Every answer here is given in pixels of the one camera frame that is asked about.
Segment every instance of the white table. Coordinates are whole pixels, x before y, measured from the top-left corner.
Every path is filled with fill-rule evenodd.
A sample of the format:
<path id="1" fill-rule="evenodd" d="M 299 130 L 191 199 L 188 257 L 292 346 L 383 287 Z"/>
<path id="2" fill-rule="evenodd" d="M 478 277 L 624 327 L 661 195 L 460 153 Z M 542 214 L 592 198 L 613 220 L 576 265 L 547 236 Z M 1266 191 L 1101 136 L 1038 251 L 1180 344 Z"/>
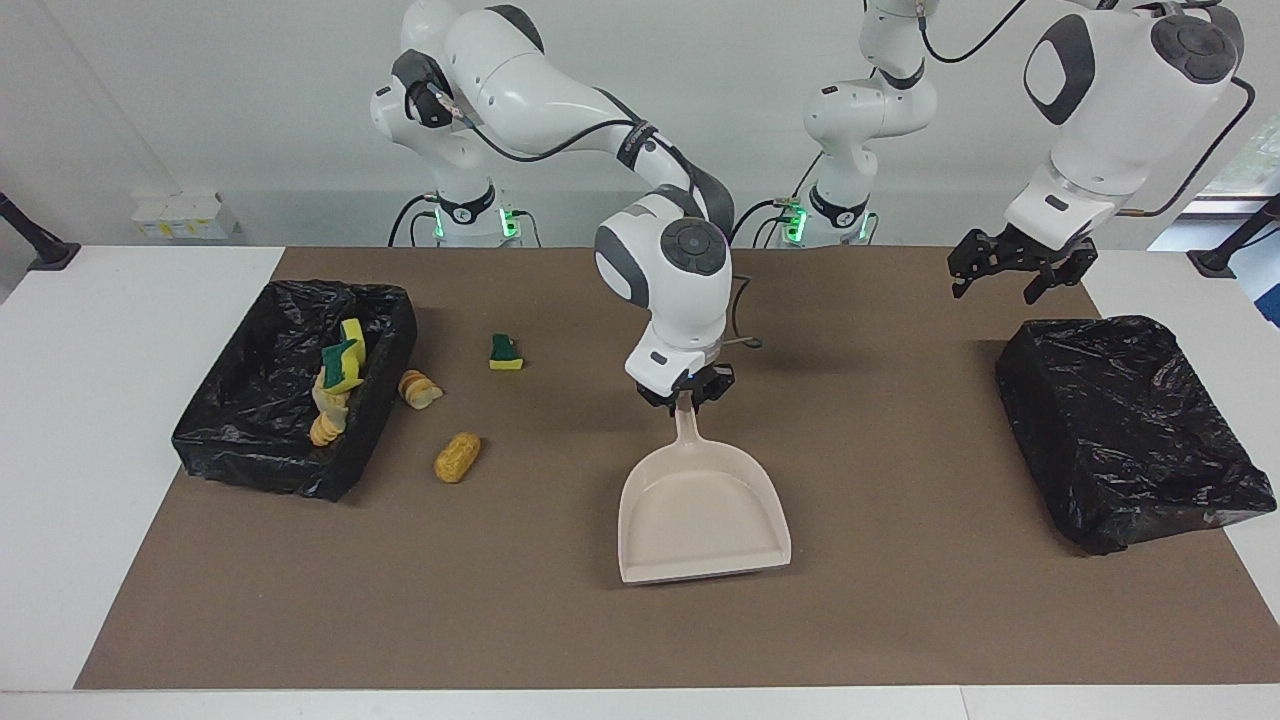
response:
<path id="1" fill-rule="evenodd" d="M 86 247 L 0 305 L 0 717 L 1280 716 L 1280 685 L 72 692 L 178 469 L 173 425 L 280 254 Z M 1254 461 L 1280 478 L 1280 332 L 1235 283 L 1202 279 L 1178 254 L 1107 252 L 1085 286 L 1103 315 L 1178 333 Z M 1229 536 L 1280 616 L 1280 515 Z"/>

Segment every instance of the brown table mat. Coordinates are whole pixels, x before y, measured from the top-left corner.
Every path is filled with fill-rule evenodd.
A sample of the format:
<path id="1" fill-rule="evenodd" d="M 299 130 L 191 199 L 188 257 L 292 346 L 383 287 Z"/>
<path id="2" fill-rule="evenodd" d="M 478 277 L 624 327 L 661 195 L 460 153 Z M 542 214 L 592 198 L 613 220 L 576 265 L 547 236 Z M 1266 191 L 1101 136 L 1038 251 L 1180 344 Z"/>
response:
<path id="1" fill-rule="evenodd" d="M 178 475 L 79 688 L 632 688 L 1280 682 L 1280 628 L 1226 536 L 1084 557 L 1060 539 L 992 364 L 1032 316 L 1096 316 L 1027 274 L 950 296 L 940 249 L 739 252 L 737 386 L 701 415 L 753 454 L 783 570 L 625 588 L 617 501 L 672 439 L 622 363 L 645 313 L 589 251 L 289 250 L 276 278 L 406 287 L 413 364 L 340 503 Z M 488 369 L 511 333 L 520 373 Z M 430 473 L 485 438 L 461 486 Z"/>

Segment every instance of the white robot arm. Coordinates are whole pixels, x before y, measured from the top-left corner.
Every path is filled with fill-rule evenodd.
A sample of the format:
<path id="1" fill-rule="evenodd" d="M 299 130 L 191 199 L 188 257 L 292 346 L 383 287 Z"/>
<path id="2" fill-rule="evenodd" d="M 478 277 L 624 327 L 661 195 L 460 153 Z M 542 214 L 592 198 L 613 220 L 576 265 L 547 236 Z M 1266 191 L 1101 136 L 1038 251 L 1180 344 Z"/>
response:
<path id="1" fill-rule="evenodd" d="M 556 69 L 518 8 L 460 14 L 444 0 L 419 0 L 401 41 L 396 81 L 374 95 L 374 122 L 428 159 L 442 206 L 454 187 L 460 199 L 492 195 L 474 142 L 457 135 L 463 129 L 516 161 L 609 152 L 654 188 L 595 236 L 605 283 L 652 313 L 627 373 L 650 402 L 668 407 L 682 389 L 695 404 L 727 389 L 731 375 L 713 365 L 733 272 L 724 240 L 733 202 L 724 186 L 612 95 Z"/>
<path id="2" fill-rule="evenodd" d="M 817 181 L 801 190 L 804 222 L 792 223 L 778 247 L 847 242 L 867 209 L 879 161 L 869 140 L 924 129 L 938 108 L 924 77 L 919 19 L 940 0 L 870 0 L 859 47 L 876 72 L 819 90 L 805 106 L 804 127 L 822 146 Z"/>
<path id="3" fill-rule="evenodd" d="M 1004 270 L 1038 273 L 1024 292 L 1028 304 L 1052 287 L 1079 283 L 1097 258 L 1089 234 L 1236 82 L 1243 51 L 1239 20 L 1217 3 L 1075 12 L 1053 24 L 1024 78 L 1032 101 L 1061 133 L 1005 211 L 1004 232 L 974 229 L 951 254 L 954 295 Z"/>

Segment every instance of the dustpan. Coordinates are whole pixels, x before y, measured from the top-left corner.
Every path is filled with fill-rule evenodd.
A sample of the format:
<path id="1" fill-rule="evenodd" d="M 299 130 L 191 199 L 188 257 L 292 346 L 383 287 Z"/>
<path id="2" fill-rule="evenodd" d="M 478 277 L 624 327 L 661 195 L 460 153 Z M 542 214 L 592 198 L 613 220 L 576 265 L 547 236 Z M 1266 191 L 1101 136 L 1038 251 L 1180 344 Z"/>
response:
<path id="1" fill-rule="evenodd" d="M 682 395 L 676 442 L 650 452 L 622 487 L 622 582 L 689 580 L 790 562 L 791 534 L 768 473 L 746 452 L 703 439 Z"/>

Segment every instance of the bin lined with black bag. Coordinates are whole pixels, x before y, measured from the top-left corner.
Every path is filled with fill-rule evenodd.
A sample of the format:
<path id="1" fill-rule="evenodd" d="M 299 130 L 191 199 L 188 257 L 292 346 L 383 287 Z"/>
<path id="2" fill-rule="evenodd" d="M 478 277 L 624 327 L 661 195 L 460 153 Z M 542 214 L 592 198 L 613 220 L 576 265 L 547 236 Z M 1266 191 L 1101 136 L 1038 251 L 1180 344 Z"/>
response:
<path id="1" fill-rule="evenodd" d="M 1267 475 L 1151 318 L 1028 322 L 996 378 L 1053 523 L 1093 555 L 1276 509 Z"/>
<path id="2" fill-rule="evenodd" d="M 308 437 L 321 350 L 342 320 L 360 320 L 364 383 L 346 432 L 326 447 Z M 385 284 L 276 281 L 259 293 L 183 413 L 173 446 L 187 474 L 269 492 L 337 501 L 364 473 L 417 341 L 408 293 Z"/>

